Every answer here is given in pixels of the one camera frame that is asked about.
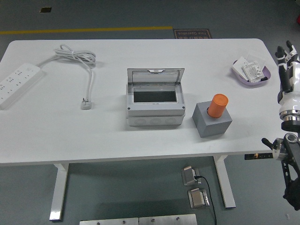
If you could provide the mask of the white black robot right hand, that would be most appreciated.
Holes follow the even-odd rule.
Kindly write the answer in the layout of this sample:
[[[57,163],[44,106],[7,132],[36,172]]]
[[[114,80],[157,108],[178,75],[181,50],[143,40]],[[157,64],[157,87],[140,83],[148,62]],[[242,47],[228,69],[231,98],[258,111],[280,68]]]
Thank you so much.
[[[287,52],[278,46],[275,56],[278,63],[280,91],[277,101],[281,105],[280,113],[300,109],[300,57],[294,45],[287,40]]]

